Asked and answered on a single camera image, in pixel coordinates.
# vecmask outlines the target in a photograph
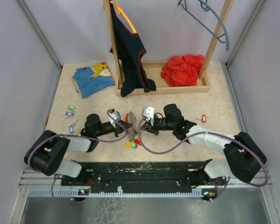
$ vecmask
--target black metal base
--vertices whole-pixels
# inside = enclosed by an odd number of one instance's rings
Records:
[[[92,193],[190,193],[191,186],[214,185],[203,168],[204,162],[89,162],[78,178],[63,176],[62,186],[86,186]],[[219,184],[224,180],[218,178]]]

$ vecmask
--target white wall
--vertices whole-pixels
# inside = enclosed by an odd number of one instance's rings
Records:
[[[58,70],[15,0],[0,0],[0,224],[40,135]]]
[[[205,54],[211,34],[187,14],[179,0],[119,0],[146,47],[144,60],[167,60],[173,55]],[[213,59],[226,61],[251,16],[257,0],[236,0],[226,28],[230,50],[218,44]],[[114,60],[102,0],[26,0],[61,63]],[[211,0],[220,14],[224,0]],[[204,12],[196,0],[188,9],[210,29],[217,24],[211,12]]]
[[[231,71],[280,199],[280,0],[266,1]]]

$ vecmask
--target key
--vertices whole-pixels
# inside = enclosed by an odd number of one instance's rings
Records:
[[[75,111],[74,111],[73,109],[71,109],[71,108],[67,108],[67,109],[68,109],[69,111],[73,112],[73,113],[75,112]]]
[[[203,123],[203,122],[202,122],[202,119],[196,118],[196,120],[199,120],[201,123]]]
[[[76,122],[73,123],[73,124],[71,124],[70,126],[75,127],[78,121],[79,121],[79,120],[76,120]]]

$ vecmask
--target wooden frame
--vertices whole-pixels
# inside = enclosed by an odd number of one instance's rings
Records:
[[[231,11],[232,5],[234,0],[225,0],[225,3],[223,5],[220,18],[223,21],[223,23],[226,23],[226,20],[229,16],[229,13]],[[114,37],[114,30],[113,30],[113,24],[112,24],[112,15],[110,10],[110,4],[109,0],[103,0],[104,4],[104,10],[107,18],[108,28],[110,32],[110,38],[112,42],[112,49],[114,54],[114,60],[116,64],[116,95],[120,96],[120,89],[122,87],[122,83],[124,81],[124,74],[122,71],[122,68],[119,64],[118,54],[117,54],[117,47],[116,47],[116,40]],[[220,36],[222,33],[222,27],[220,23],[218,22],[214,31],[214,34],[217,36]],[[196,86],[184,86],[184,87],[169,87],[166,80],[161,78],[161,69],[164,67],[167,63],[167,61],[157,61],[157,62],[142,62],[143,68],[146,71],[147,77],[154,80],[155,84],[157,86],[156,91],[150,91],[148,93],[145,93],[143,89],[135,89],[131,94],[129,95],[153,95],[153,94],[177,94],[177,93],[193,93],[193,92],[208,92],[210,89],[210,85],[207,79],[206,70],[208,68],[208,65],[210,63],[210,60],[213,56],[213,53],[215,51],[216,45],[218,40],[215,37],[212,37],[208,50],[206,52],[204,62],[202,64],[199,77],[197,80]]]

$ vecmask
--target speckled floor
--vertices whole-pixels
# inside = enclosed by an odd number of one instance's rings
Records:
[[[82,129],[86,117],[97,113],[102,122],[108,121],[106,111],[114,108],[124,118],[129,111],[135,113],[138,121],[141,119],[142,109],[145,106],[155,108],[155,112],[162,112],[167,104],[175,103],[182,111],[185,119],[197,122],[199,125],[226,134],[237,134],[239,127],[233,110],[231,98],[227,89],[221,63],[211,61],[207,69],[210,90],[207,93],[172,94],[172,95],[144,95],[128,96],[126,98],[115,95],[115,86],[81,99],[72,82],[76,68],[91,66],[96,63],[65,64],[61,73],[56,91],[47,129],[56,133],[69,133],[70,124],[76,120],[75,129]],[[113,77],[116,74],[115,63],[107,63]],[[69,104],[77,107],[75,117],[65,119]],[[207,122],[201,124],[196,118],[202,114]],[[102,136],[101,139],[113,140],[113,134]],[[158,136],[143,133],[145,145],[154,151],[166,151],[175,146],[179,140],[171,132],[160,132]],[[207,159],[221,159],[223,155],[198,145],[182,144],[176,150],[165,155],[154,155],[143,147],[126,149],[127,139],[116,143],[99,143],[91,153],[67,153],[67,159],[76,161],[201,161]]]

